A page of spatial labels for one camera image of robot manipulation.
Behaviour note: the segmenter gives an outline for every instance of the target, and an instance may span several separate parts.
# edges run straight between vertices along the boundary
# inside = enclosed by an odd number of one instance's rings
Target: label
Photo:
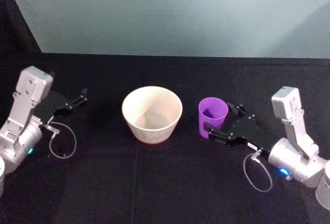
[[[250,147],[250,148],[253,148],[254,150],[258,150],[257,146],[254,146],[253,144],[251,143],[247,143],[247,145]]]

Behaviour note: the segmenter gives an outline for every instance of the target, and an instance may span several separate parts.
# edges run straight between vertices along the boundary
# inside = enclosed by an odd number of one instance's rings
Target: gray wall
[[[16,0],[45,53],[330,58],[330,0]]]

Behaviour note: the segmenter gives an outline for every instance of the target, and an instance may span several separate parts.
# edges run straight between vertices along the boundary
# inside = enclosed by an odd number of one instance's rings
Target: black tablecloth
[[[327,60],[221,59],[97,55],[1,55],[0,120],[7,118],[20,71],[34,65],[55,71],[52,89],[89,101],[56,121],[76,133],[76,154],[59,160],[49,134],[5,179],[4,223],[329,223],[315,189],[286,181],[267,165],[274,188],[254,190],[242,162],[249,148],[227,148],[199,136],[198,103],[216,96],[245,104],[263,128],[285,136],[271,96],[282,86],[300,89],[308,134],[330,159],[330,71]],[[183,115],[158,145],[138,142],[121,113],[124,97],[146,85],[175,92]],[[72,143],[69,135],[67,144]],[[267,177],[250,165],[252,177]]]

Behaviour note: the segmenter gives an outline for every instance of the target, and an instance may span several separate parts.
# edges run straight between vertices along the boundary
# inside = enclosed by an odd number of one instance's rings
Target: gray cable
[[[52,142],[53,142],[53,139],[54,139],[54,138],[51,138],[51,140],[50,140],[50,142],[49,142],[49,150],[51,151],[52,155],[55,156],[56,158],[59,158],[59,159],[67,159],[67,158],[70,158],[70,157],[75,153],[76,148],[77,148],[77,138],[76,138],[76,135],[74,134],[73,130],[72,130],[69,126],[67,126],[67,125],[65,125],[65,124],[58,123],[58,122],[51,122],[51,124],[54,124],[54,125],[61,125],[61,126],[66,127],[68,130],[70,130],[70,132],[72,133],[73,138],[74,138],[74,148],[73,148],[73,150],[72,150],[72,153],[69,154],[68,156],[59,156],[59,155],[55,154],[55,152],[54,152],[53,149],[52,149]]]
[[[254,183],[251,181],[251,179],[249,178],[248,173],[246,172],[246,166],[245,166],[245,165],[246,165],[246,161],[247,161],[247,159],[248,159],[249,157],[253,156],[254,154],[255,154],[255,153],[250,153],[250,154],[248,154],[248,155],[245,157],[244,162],[243,162],[244,174],[245,174],[247,180],[249,181],[249,183],[252,185],[252,187],[253,187],[254,189],[256,189],[256,190],[259,191],[259,192],[263,192],[263,193],[269,192],[269,191],[273,188],[273,180],[272,180],[272,177],[270,176],[270,174],[269,174],[267,168],[262,164],[261,161],[259,161],[257,158],[255,158],[255,159],[253,160],[253,161],[256,161],[257,163],[259,163],[260,166],[262,166],[262,168],[265,170],[265,172],[266,172],[266,174],[267,174],[267,176],[268,176],[268,178],[269,178],[269,182],[270,182],[270,186],[269,186],[268,189],[259,189],[258,187],[256,187],[256,186],[254,185]]]

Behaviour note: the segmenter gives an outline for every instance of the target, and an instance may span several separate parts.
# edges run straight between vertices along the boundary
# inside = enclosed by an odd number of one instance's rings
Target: blue led light
[[[27,154],[32,154],[32,152],[33,152],[33,148],[31,148]]]
[[[279,170],[279,172],[280,172],[281,174],[285,175],[285,176],[291,174],[291,173],[290,173],[288,170],[286,170],[285,168],[281,168],[281,169]]]

